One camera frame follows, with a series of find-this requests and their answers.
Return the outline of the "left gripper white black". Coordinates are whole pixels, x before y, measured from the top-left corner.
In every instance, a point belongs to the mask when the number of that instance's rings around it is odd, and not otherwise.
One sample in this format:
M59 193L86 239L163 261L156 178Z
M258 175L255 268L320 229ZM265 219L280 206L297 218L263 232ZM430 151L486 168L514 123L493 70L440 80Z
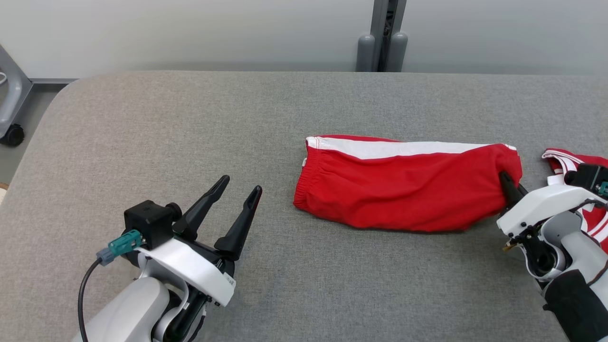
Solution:
M211 188L191 206L173 225L173 231L182 239L195 241L198 229L206 218L211 206L222 196L230 182L230 176L223 175ZM256 215L263 189L255 186L243 203L243 208L237 216L228 233L219 238L214 244L222 258L237 261L245 246L252 221ZM236 282L229 275L224 275L213 263L197 253L187 243L175 238L147 250L138 247L138 251L157 262L170 274L182 279L210 296L213 301L226 307L234 295Z

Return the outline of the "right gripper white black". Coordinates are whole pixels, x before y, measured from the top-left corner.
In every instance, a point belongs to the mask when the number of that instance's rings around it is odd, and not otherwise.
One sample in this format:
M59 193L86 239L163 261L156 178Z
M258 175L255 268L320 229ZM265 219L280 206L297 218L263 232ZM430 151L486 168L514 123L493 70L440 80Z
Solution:
M589 190L565 184L556 184L529 192L506 171L499 173L500 186L505 206L509 210L497 220L497 226L506 236L519 236L529 226L549 219L580 205L596 201L606 204L607 200Z

